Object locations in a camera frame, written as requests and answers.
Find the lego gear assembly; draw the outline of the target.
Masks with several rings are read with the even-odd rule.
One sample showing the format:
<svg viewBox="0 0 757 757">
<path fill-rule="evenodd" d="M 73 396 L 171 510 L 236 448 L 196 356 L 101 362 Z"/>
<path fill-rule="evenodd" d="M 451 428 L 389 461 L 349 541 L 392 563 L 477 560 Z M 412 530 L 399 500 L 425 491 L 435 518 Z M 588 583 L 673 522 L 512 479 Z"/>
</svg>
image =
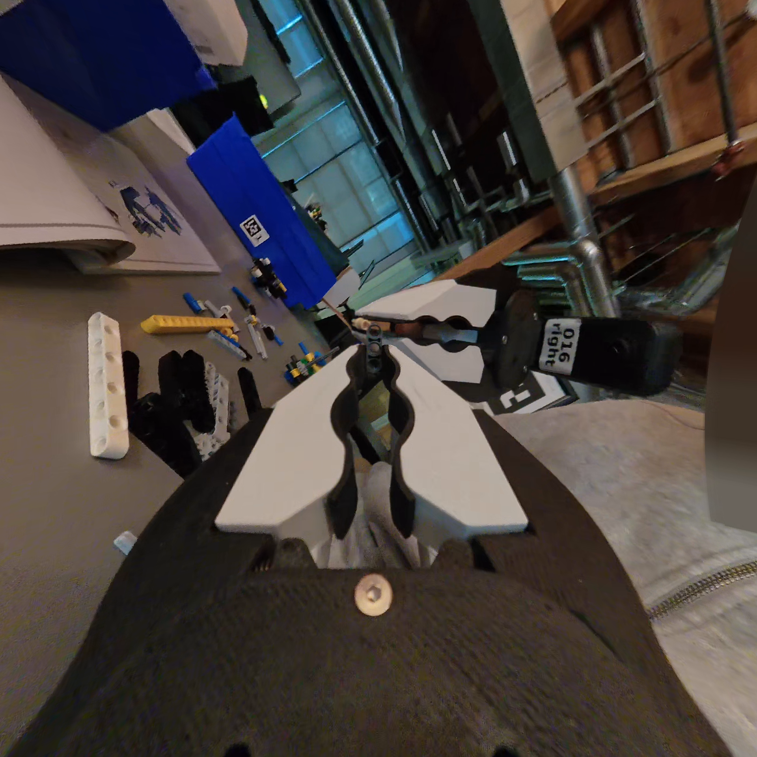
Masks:
<svg viewBox="0 0 757 757">
<path fill-rule="evenodd" d="M 303 356 L 292 355 L 285 365 L 284 377 L 291 386 L 303 383 L 310 376 L 326 367 L 328 362 L 340 352 L 336 347 L 325 354 L 305 352 Z"/>
</svg>

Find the white paper bags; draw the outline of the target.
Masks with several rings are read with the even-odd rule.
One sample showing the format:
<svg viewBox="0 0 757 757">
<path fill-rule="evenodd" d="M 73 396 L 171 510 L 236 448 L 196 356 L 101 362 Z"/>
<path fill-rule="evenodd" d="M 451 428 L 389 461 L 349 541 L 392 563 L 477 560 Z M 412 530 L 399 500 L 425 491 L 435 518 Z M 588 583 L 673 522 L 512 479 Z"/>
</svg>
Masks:
<svg viewBox="0 0 757 757">
<path fill-rule="evenodd" d="M 240 67 L 248 29 L 235 1 L 165 1 L 203 63 Z"/>
</svg>

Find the silver metal duct pipe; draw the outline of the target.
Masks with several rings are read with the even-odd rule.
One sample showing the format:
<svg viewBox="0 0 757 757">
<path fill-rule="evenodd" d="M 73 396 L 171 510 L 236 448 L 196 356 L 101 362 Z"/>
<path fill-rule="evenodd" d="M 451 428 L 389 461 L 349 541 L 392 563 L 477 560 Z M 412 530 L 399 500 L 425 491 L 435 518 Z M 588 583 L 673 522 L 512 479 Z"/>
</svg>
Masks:
<svg viewBox="0 0 757 757">
<path fill-rule="evenodd" d="M 577 165 L 571 164 L 560 170 L 547 180 L 547 184 L 592 314 L 604 318 L 620 317 L 609 267 Z"/>
</svg>

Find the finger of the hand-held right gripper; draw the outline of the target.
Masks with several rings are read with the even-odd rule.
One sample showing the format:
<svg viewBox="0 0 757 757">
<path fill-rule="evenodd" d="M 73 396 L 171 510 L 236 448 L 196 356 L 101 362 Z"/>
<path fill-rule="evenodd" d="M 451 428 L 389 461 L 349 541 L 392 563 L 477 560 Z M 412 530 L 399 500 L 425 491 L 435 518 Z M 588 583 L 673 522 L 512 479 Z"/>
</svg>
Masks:
<svg viewBox="0 0 757 757">
<path fill-rule="evenodd" d="M 453 320 L 463 328 L 482 328 L 495 311 L 497 292 L 454 280 L 402 289 L 360 308 L 355 318 L 379 322 L 386 332 L 421 332 Z"/>
<path fill-rule="evenodd" d="M 490 373 L 477 346 L 450 352 L 439 343 L 420 345 L 407 337 L 392 337 L 391 346 L 420 365 L 476 409 L 482 409 L 491 394 Z"/>
</svg>

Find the blue plastic bin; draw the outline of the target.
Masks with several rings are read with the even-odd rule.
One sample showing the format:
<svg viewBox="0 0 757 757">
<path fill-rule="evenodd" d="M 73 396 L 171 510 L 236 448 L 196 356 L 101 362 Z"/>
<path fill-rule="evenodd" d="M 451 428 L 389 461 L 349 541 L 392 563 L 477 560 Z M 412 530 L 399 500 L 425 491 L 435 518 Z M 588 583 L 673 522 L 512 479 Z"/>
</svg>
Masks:
<svg viewBox="0 0 757 757">
<path fill-rule="evenodd" d="M 270 260 L 285 286 L 287 306 L 316 306 L 336 274 L 237 118 L 186 163 L 248 255 Z"/>
<path fill-rule="evenodd" d="M 101 131 L 215 88 L 162 1 L 19 2 L 1 69 Z"/>
</svg>

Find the open lego instruction booklet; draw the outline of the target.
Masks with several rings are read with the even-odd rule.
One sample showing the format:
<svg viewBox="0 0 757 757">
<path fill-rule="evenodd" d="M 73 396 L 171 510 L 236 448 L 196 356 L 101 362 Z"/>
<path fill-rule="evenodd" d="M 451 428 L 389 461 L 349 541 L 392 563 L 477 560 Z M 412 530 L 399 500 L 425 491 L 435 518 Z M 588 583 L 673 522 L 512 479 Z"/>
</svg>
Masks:
<svg viewBox="0 0 757 757">
<path fill-rule="evenodd" d="M 51 249 L 85 275 L 218 275 L 173 196 L 119 139 L 2 74 L 2 253 Z"/>
</svg>

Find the white lego beam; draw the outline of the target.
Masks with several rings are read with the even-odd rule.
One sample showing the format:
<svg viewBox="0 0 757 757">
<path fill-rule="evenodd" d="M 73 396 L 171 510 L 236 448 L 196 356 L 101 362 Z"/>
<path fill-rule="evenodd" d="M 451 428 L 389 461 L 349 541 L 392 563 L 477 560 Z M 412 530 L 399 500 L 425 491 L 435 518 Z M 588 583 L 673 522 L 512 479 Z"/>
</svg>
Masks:
<svg viewBox="0 0 757 757">
<path fill-rule="evenodd" d="M 119 324 L 102 312 L 88 320 L 89 445 L 100 459 L 123 459 L 129 449 Z"/>
</svg>

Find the black and blue lego assembly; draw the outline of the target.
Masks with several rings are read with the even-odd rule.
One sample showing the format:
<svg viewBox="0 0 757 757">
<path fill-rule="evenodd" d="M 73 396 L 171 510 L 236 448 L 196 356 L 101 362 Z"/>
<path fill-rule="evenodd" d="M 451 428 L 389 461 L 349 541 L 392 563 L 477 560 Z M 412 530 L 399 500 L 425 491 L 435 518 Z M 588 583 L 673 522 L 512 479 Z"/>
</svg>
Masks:
<svg viewBox="0 0 757 757">
<path fill-rule="evenodd" d="M 250 277 L 253 284 L 270 298 L 286 300 L 288 290 L 273 270 L 269 258 L 253 257 Z"/>
</svg>

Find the thin light grey lego liftarm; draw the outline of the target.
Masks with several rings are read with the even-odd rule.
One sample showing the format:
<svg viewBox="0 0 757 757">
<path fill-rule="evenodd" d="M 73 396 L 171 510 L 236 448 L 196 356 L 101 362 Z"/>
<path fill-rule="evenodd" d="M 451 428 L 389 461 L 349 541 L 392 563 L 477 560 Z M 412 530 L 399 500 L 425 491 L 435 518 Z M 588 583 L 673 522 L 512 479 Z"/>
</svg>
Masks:
<svg viewBox="0 0 757 757">
<path fill-rule="evenodd" d="M 206 334 L 207 338 L 222 346 L 225 350 L 233 354 L 239 360 L 248 362 L 252 356 L 245 350 L 235 339 L 223 335 L 219 330 L 213 329 Z"/>
</svg>

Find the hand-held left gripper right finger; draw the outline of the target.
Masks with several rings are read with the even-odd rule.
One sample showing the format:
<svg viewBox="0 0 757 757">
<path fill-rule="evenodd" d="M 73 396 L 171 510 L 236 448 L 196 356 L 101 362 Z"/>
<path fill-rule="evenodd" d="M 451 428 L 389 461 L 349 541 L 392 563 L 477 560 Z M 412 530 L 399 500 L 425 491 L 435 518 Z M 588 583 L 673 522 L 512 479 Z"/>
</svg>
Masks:
<svg viewBox="0 0 757 757">
<path fill-rule="evenodd" d="M 416 538 L 525 531 L 528 517 L 468 402 L 396 347 L 384 348 L 384 366 L 398 531 Z"/>
</svg>

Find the thick light grey lego beam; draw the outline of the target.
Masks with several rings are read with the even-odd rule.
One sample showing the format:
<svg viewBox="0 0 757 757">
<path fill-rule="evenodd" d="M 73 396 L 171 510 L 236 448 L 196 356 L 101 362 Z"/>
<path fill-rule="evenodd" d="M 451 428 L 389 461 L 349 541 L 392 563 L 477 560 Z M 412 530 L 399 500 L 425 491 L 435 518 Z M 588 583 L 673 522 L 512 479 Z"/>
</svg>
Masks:
<svg viewBox="0 0 757 757">
<path fill-rule="evenodd" d="M 214 427 L 210 433 L 197 431 L 190 421 L 185 421 L 194 444 L 204 462 L 211 458 L 231 439 L 229 382 L 211 362 L 205 362 L 204 380 L 207 395 L 214 415 Z"/>
</svg>

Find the long yellow lego beam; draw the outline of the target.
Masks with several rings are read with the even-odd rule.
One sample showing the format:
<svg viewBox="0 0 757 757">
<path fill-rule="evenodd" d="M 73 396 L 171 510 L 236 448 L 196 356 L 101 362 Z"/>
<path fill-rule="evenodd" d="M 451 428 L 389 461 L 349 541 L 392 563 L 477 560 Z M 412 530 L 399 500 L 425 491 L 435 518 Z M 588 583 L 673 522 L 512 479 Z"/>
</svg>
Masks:
<svg viewBox="0 0 757 757">
<path fill-rule="evenodd" d="M 194 335 L 218 331 L 228 335 L 238 328 L 228 318 L 177 317 L 153 315 L 140 323 L 142 331 L 148 335 Z"/>
</svg>

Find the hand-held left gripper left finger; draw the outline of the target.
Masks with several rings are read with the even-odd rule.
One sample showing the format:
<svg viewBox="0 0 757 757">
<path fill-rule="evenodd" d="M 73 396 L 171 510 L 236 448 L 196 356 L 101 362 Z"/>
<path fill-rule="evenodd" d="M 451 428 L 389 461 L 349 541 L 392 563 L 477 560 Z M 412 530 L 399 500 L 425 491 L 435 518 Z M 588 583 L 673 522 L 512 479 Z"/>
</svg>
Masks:
<svg viewBox="0 0 757 757">
<path fill-rule="evenodd" d="M 331 414 L 349 386 L 347 363 L 357 351 L 348 347 L 273 407 L 216 517 L 220 531 L 331 539 L 326 499 L 347 456 Z"/>
</svg>

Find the long black lego beam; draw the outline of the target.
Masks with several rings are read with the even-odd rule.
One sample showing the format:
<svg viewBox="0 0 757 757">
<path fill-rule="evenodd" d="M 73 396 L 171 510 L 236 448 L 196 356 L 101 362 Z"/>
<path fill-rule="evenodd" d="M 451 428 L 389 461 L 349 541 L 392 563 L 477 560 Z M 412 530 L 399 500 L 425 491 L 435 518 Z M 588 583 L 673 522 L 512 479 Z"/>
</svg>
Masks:
<svg viewBox="0 0 757 757">
<path fill-rule="evenodd" d="M 246 367 L 239 367 L 237 376 L 244 408 L 251 420 L 256 413 L 263 409 L 257 384 L 251 370 Z"/>
</svg>

